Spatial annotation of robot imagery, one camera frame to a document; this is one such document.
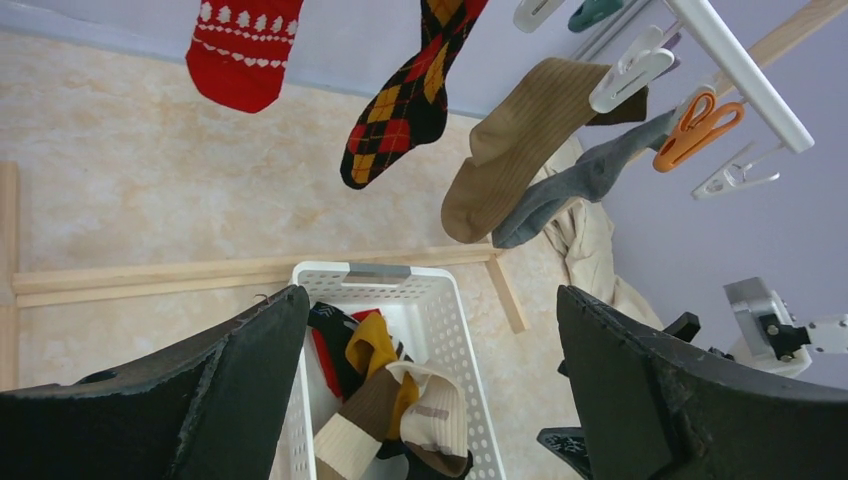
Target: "basket handle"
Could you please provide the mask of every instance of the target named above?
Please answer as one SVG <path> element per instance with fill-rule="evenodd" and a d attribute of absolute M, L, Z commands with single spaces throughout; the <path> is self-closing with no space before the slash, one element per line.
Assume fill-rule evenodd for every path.
<path fill-rule="evenodd" d="M 412 269 L 403 265 L 350 263 L 349 266 L 350 272 L 342 280 L 342 285 L 394 287 L 412 276 Z"/>

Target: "teal clothespin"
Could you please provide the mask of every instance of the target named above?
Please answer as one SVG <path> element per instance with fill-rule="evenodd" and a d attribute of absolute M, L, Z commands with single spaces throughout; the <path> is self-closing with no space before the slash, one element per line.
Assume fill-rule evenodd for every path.
<path fill-rule="evenodd" d="M 583 0 L 583 5 L 568 19 L 568 29 L 574 33 L 582 32 L 623 6 L 622 0 Z"/>

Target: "wooden beam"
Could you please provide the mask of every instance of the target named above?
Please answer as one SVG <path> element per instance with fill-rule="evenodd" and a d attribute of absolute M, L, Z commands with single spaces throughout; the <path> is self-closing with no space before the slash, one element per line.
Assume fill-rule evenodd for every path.
<path fill-rule="evenodd" d="M 370 253 L 292 255 L 173 265 L 34 272 L 15 276 L 18 308 L 288 282 L 301 261 L 448 266 L 488 260 L 491 245 L 456 245 Z"/>
<path fill-rule="evenodd" d="M 848 9 L 848 0 L 810 0 L 807 5 L 749 48 L 748 54 L 761 69 L 765 68 L 846 9 Z M 718 97 L 723 97 L 736 89 L 722 71 L 715 75 L 715 79 Z"/>
<path fill-rule="evenodd" d="M 488 258 L 489 255 L 496 251 L 497 249 L 491 245 L 472 244 L 395 251 L 336 252 L 168 265 L 137 265 L 54 272 L 31 272 L 15 274 L 12 286 L 18 295 L 31 295 L 94 288 L 209 280 L 245 275 L 288 275 L 295 265 L 308 260 L 416 266 L 454 265 L 483 261 L 482 259 Z"/>
<path fill-rule="evenodd" d="M 20 318 L 11 281 L 18 271 L 19 185 L 18 165 L 0 162 L 0 391 L 18 388 Z"/>
<path fill-rule="evenodd" d="M 498 299 L 506 313 L 506 320 L 509 322 L 512 333 L 521 333 L 530 328 L 530 323 L 527 322 L 527 317 L 524 315 L 524 309 L 521 307 L 521 302 L 515 296 L 512 289 L 512 282 L 504 271 L 503 264 L 497 255 L 492 255 L 486 261 L 486 270 L 489 271 L 489 276 L 492 277 L 492 284 L 495 286 L 495 292 L 498 294 Z"/>

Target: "orange clothespin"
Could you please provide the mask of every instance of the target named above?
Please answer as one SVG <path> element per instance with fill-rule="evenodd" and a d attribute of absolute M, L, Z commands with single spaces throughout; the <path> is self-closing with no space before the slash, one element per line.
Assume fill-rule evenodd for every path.
<path fill-rule="evenodd" d="M 703 108 L 697 115 L 701 103 Z M 716 96 L 702 92 L 689 104 L 686 113 L 674 127 L 662 148 L 654 157 L 654 170 L 662 173 L 677 168 L 686 159 L 727 133 L 745 117 L 745 106 L 729 102 L 715 108 Z M 733 118 L 716 127 L 722 119 L 733 114 Z"/>

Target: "beige floor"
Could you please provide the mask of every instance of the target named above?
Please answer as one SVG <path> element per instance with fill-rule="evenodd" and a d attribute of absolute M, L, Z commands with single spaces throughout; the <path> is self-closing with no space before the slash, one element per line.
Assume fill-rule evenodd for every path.
<path fill-rule="evenodd" d="M 452 117 L 442 140 L 352 191 L 338 163 L 365 99 L 287 85 L 248 116 L 200 97 L 182 66 L 9 34 L 0 54 L 0 151 L 21 167 L 25 271 L 452 243 L 439 205 L 474 120 Z M 504 261 L 532 325 L 520 335 L 482 265 L 449 270 L 507 476 L 578 478 L 535 442 L 542 427 L 577 422 L 555 372 L 561 259 L 540 237 Z M 275 287 L 25 310 L 22 385 L 138 358 Z"/>

